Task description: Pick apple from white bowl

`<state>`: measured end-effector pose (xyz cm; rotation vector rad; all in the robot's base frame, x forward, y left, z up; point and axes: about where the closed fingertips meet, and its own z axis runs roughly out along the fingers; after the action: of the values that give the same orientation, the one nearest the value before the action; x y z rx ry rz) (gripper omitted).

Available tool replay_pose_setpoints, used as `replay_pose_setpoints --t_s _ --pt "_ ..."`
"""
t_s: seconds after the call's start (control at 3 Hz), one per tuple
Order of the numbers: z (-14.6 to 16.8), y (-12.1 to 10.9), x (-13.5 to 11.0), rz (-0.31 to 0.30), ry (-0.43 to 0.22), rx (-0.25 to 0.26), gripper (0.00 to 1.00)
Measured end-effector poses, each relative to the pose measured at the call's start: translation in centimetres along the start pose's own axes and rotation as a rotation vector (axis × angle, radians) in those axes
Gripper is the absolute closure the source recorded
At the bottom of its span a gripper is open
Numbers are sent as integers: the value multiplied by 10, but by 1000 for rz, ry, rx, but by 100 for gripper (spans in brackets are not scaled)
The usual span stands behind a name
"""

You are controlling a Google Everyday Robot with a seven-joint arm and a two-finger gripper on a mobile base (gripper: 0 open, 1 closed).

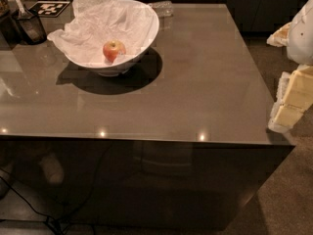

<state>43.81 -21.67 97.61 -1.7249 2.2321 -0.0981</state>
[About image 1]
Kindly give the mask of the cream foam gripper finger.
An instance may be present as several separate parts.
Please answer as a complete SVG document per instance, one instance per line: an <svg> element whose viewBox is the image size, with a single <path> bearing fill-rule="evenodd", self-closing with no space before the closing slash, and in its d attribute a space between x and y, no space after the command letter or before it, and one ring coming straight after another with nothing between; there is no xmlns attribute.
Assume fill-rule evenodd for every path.
<svg viewBox="0 0 313 235"><path fill-rule="evenodd" d="M268 128L285 133L313 105L313 66L299 65L292 73L284 71L279 79L276 99Z"/></svg>

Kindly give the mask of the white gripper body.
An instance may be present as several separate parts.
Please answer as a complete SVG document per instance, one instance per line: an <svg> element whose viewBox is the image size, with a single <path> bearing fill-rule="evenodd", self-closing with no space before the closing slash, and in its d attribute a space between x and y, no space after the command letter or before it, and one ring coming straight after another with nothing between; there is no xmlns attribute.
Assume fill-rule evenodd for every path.
<svg viewBox="0 0 313 235"><path fill-rule="evenodd" d="M313 64L313 0L308 0L291 21L287 54L298 64Z"/></svg>

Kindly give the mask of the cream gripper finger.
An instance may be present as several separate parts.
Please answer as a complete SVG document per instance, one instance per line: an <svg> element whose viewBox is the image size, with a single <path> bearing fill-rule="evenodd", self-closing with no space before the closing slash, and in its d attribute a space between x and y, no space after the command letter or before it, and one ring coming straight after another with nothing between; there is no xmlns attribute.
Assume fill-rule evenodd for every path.
<svg viewBox="0 0 313 235"><path fill-rule="evenodd" d="M286 46L288 43L290 26L291 26L290 23L284 24L282 27L280 27L278 30L276 30L273 34L271 34L268 37L266 43L274 47Z"/></svg>

